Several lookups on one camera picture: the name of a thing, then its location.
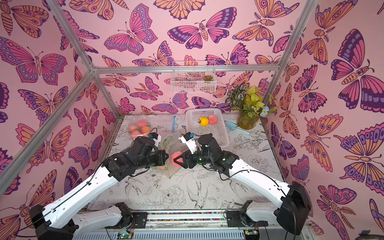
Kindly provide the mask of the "pink plastic basket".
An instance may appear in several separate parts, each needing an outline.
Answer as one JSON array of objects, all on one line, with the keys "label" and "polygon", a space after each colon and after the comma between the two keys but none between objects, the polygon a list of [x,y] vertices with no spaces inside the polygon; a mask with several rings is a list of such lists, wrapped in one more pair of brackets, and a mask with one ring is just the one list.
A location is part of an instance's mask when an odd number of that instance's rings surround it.
[{"label": "pink plastic basket", "polygon": [[[201,124],[198,123],[201,117],[208,118],[211,115],[216,116],[218,119],[215,125],[208,124],[207,126],[201,126]],[[186,129],[187,132],[197,135],[213,134],[213,137],[221,148],[226,148],[230,144],[224,118],[219,109],[209,108],[186,111]]]}]

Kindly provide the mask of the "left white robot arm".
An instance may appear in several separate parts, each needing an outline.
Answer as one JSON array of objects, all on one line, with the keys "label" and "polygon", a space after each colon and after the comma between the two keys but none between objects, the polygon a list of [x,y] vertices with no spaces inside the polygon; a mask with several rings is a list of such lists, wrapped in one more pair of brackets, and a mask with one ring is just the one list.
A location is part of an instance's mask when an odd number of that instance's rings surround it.
[{"label": "left white robot arm", "polygon": [[105,159],[89,178],[67,194],[44,207],[33,207],[29,215],[37,238],[72,240],[105,227],[131,227],[134,217],[125,203],[96,212],[81,213],[81,209],[126,177],[137,177],[151,167],[163,166],[169,155],[158,148],[161,138],[156,133],[137,137],[130,147]]}]

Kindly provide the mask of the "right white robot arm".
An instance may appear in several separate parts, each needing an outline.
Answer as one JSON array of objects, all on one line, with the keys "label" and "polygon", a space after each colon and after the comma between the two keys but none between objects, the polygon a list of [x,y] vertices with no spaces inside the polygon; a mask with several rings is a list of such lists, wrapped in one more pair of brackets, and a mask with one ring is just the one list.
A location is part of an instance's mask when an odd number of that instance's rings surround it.
[{"label": "right white robot arm", "polygon": [[277,222],[284,230],[299,236],[306,224],[312,204],[305,187],[299,183],[278,181],[248,165],[238,155],[224,151],[212,134],[198,139],[187,133],[179,138],[188,148],[173,162],[184,169],[209,164],[223,181],[237,180],[266,197],[273,207],[258,207],[249,201],[243,205],[243,215],[253,222]]}]

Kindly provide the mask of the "orange-red peach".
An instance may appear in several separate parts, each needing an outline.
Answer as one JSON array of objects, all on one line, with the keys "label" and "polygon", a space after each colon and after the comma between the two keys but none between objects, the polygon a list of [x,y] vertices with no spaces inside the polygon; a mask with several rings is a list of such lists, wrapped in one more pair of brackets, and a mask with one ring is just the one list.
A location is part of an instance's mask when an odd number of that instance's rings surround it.
[{"label": "orange-red peach", "polygon": [[148,135],[149,133],[151,132],[151,128],[150,127],[142,127],[141,128],[141,134],[142,135]]}]

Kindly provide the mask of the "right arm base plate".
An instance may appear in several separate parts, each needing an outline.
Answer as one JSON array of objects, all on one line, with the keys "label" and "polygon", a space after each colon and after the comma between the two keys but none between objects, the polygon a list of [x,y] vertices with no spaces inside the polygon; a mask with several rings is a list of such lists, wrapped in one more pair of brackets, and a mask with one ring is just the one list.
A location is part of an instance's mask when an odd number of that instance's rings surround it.
[{"label": "right arm base plate", "polygon": [[269,224],[266,221],[255,222],[249,218],[245,213],[241,211],[224,211],[224,218],[227,220],[228,227],[268,227]]}]

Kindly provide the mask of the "aluminium frame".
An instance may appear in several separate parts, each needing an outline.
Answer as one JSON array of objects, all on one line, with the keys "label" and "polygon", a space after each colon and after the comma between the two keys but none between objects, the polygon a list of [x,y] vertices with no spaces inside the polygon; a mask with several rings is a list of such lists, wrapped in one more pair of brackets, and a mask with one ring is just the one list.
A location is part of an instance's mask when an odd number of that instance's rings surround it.
[{"label": "aluminium frame", "polygon": [[[65,113],[73,105],[79,94],[82,90],[88,85],[91,80],[94,80],[96,84],[99,85],[100,91],[103,93],[104,98],[106,99],[107,104],[114,112],[116,116],[119,115],[119,112],[116,106],[113,104],[112,97],[109,95],[108,91],[105,89],[103,83],[101,82],[99,75],[100,74],[113,74],[113,73],[172,73],[175,70],[181,72],[202,72],[208,70],[209,66],[199,65],[199,66],[179,66],[179,67],[116,67],[116,68],[96,68],[92,66],[92,63],[86,54],[83,47],[80,45],[80,41],[77,39],[75,32],[72,30],[69,21],[65,17],[65,14],[57,1],[48,1],[48,5],[51,8],[53,15],[59,21],[59,24],[63,27],[65,33],[70,39],[74,49],[80,56],[83,65],[88,70],[84,75],[82,80],[76,84],[73,90],[69,93],[69,96],[66,97],[59,107],[52,113],[48,118],[45,124],[37,130],[32,139],[24,146],[13,158],[13,161],[7,166],[7,168],[1,174],[1,193],[3,194],[7,188],[11,185],[13,180],[21,172],[24,165],[30,160],[33,153],[38,149],[40,144],[46,139],[49,133],[57,126],[57,124],[62,120]],[[216,70],[226,71],[226,72],[240,72],[246,70],[271,70],[275,71],[277,74],[282,73],[283,67],[287,64],[288,58],[294,50],[294,47],[299,40],[304,28],[306,27],[309,18],[316,7],[317,1],[306,1],[302,12],[300,13],[297,21],[294,32],[289,40],[286,50],[283,53],[283,56],[277,65],[240,65],[240,66],[217,66]]]}]

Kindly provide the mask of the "pink peach mid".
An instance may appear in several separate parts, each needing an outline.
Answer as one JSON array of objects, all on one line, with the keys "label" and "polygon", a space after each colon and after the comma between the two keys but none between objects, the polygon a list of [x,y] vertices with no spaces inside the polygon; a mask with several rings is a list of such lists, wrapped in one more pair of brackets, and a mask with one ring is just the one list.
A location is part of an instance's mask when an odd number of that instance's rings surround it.
[{"label": "pink peach mid", "polygon": [[171,163],[177,167],[177,168],[181,168],[182,166],[178,163],[178,161],[183,161],[183,158],[182,158],[182,152],[180,151],[177,151],[175,153],[172,154],[171,156]]}]

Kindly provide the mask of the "clear blue-zipper zip-top bag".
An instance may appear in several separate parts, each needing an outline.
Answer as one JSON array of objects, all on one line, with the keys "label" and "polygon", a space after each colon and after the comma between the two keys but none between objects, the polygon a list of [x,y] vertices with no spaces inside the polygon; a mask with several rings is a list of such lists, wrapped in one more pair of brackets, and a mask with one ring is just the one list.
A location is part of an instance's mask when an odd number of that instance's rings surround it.
[{"label": "clear blue-zipper zip-top bag", "polygon": [[174,118],[163,115],[127,116],[125,137],[134,140],[136,137],[148,137],[151,133],[158,134],[164,140],[173,132]]}]

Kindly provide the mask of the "light blue scoop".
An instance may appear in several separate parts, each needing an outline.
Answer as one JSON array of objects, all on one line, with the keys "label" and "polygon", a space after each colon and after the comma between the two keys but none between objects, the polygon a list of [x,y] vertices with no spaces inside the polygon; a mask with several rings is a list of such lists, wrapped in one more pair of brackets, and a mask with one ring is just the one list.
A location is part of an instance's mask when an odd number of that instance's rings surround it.
[{"label": "light blue scoop", "polygon": [[239,133],[243,134],[243,135],[248,135],[250,136],[251,133],[240,128],[237,124],[235,123],[232,123],[232,122],[229,122],[229,121],[225,121],[225,125],[226,127],[230,130],[230,131],[238,131]]}]

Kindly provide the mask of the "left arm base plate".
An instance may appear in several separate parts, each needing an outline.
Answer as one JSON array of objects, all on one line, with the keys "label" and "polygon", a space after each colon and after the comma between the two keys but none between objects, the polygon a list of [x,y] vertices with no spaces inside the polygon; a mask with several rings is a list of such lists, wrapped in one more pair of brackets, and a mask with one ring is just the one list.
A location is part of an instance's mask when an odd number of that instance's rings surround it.
[{"label": "left arm base plate", "polygon": [[122,214],[122,219],[117,226],[121,229],[144,229],[147,224],[148,212],[133,212],[130,214]]}]

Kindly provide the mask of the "potted artificial plant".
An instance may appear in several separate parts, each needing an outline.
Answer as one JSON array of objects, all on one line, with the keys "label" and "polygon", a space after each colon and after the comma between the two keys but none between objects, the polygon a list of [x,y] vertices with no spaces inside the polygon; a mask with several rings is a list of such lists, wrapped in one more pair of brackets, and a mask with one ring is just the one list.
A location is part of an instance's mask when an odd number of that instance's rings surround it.
[{"label": "potted artificial plant", "polygon": [[226,103],[229,104],[231,112],[239,112],[237,125],[240,128],[251,130],[260,118],[265,119],[277,111],[276,106],[263,102],[261,93],[261,88],[249,87],[247,83],[240,84],[230,91]]}]

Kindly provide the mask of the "clear green-zipper zip-top bag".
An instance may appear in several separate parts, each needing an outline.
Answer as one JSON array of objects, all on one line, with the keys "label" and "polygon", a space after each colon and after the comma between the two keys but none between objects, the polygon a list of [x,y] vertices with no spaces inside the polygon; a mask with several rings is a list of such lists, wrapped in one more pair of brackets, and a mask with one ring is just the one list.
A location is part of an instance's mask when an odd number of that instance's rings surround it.
[{"label": "clear green-zipper zip-top bag", "polygon": [[183,144],[180,141],[180,137],[183,134],[181,133],[167,133],[166,135],[162,136],[162,140],[159,143],[159,150],[165,150],[166,153],[169,155],[169,157],[166,159],[165,163],[168,164],[169,170],[168,171],[159,171],[157,170],[157,167],[151,167],[152,170],[157,171],[158,173],[166,176],[167,178],[171,179],[172,176],[179,171],[181,168],[175,167],[171,163],[171,156],[173,153],[180,151],[180,152],[185,152],[188,150],[188,147]]}]

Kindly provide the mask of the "pink peach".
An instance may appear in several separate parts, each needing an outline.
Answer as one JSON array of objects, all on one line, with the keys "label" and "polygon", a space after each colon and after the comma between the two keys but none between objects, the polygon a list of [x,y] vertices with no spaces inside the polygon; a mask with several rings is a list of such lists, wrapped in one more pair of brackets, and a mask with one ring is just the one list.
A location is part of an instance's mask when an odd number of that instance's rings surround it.
[{"label": "pink peach", "polygon": [[131,138],[133,140],[135,140],[137,137],[140,137],[141,135],[142,135],[141,132],[138,131],[138,130],[134,130],[134,131],[131,132]]},{"label": "pink peach", "polygon": [[131,124],[129,125],[128,127],[128,131],[131,133],[133,131],[136,131],[138,129],[138,126],[137,125],[134,125],[134,124]]},{"label": "pink peach", "polygon": [[208,120],[209,120],[209,124],[210,124],[210,125],[216,125],[217,122],[218,122],[218,118],[217,118],[217,116],[215,116],[215,115],[210,115],[210,116],[208,117]]},{"label": "pink peach", "polygon": [[137,122],[137,126],[138,126],[139,128],[147,127],[147,126],[148,126],[148,122],[145,121],[145,120],[140,120],[140,121]]}]

